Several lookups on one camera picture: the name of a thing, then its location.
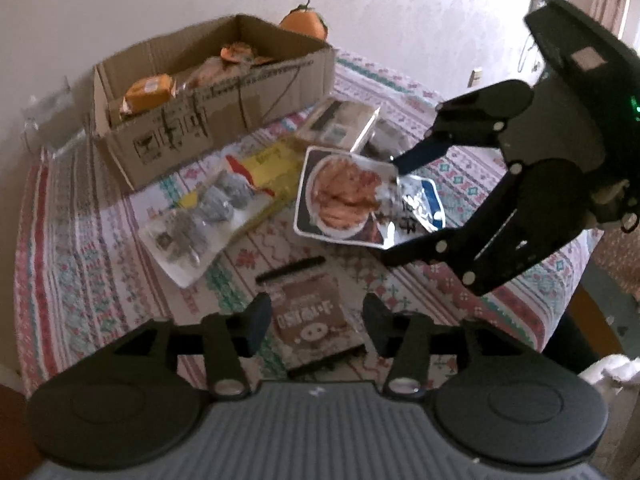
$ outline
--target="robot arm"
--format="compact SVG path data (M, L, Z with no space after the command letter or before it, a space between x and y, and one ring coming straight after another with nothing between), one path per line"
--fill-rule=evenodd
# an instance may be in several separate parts
M638 56L564 0L526 22L549 73L533 88L509 80L441 104L431 135L394 160L405 174L451 146L481 146L501 150L507 173L463 226L386 250L387 265L446 262L481 295L585 228L638 224Z

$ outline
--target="open cardboard box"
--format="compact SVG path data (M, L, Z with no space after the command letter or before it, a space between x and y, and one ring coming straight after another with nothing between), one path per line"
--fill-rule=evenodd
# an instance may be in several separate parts
M197 67L234 41L275 63L245 76L185 92L115 128L109 103L137 80ZM94 71L92 138L125 190L136 190L197 156L219 150L264 124L302 110L334 85L335 51L321 40L238 14L143 41Z

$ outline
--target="snack package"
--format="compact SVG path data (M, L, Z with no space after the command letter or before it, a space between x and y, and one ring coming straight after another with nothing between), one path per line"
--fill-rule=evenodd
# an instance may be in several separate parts
M196 70L191 72L188 78L176 86L174 93L194 90L202 86L210 86L225 79L247 74L251 65L249 63L231 64L220 57L210 57Z
M433 180L399 177L393 164L353 153L306 150L294 218L297 234L386 249L444 225Z
M167 74L136 81L124 95L120 113L135 115L159 107L171 99L173 85L174 80Z
M232 240L295 199L301 168L286 140L242 161L228 155L138 235L162 270L186 288Z
M274 61L271 57L259 56L254 47L242 41L224 46L220 50L220 57L229 63L248 63L254 66Z
M372 136L362 149L362 154L374 160L389 162L410 148L410 138L393 123L381 118L373 127Z
M269 282L271 332L289 377L309 373L364 350L347 305L362 304L363 291L339 266L325 264Z
M295 138L305 148L324 146L359 153L373 134L380 107L327 97L297 129Z

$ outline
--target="black round pad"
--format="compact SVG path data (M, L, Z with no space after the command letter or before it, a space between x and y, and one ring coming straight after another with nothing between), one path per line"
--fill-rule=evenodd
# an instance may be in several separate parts
M62 374L27 404L33 440L55 462L126 468L162 455L193 429L201 397L183 378L146 357L99 368L87 378Z
M511 466L584 457L607 421L594 388L526 355L480 358L437 391L434 414L467 454Z

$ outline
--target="striped fabric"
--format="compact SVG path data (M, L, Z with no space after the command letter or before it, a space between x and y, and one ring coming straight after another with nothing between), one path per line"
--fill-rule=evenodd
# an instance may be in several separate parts
M387 119L416 142L433 122L439 99L420 84L348 52L338 56L335 93L383 104ZM129 196L120 193L90 144L33 167L24 193L15 270L15 323L27 393L151 317L191 324L211 312L242 310L260 290L255 276L317 254L343 269L363 294L375 292L394 310L419 310L441 324L454 324L469 313L534 348L545 345L595 244L590 233L493 294L477 298L445 265L385 269L367 250L300 238L293 233L289 207L228 247L192 287L174 285L137 240L138 228L193 189L220 156L249 156L293 131L304 117L303 112L271 124ZM467 220L503 173L497 152L471 148L451 149L446 158L420 171L437 182L452 224ZM350 309L357 316L358 305ZM243 366L254 383L285 376L270 336ZM389 362L369 353L312 378L380 382L388 367ZM179 372L197 386L204 384L201 358L181 358ZM440 356L434 358L430 378L437 383L454 372L455 361Z

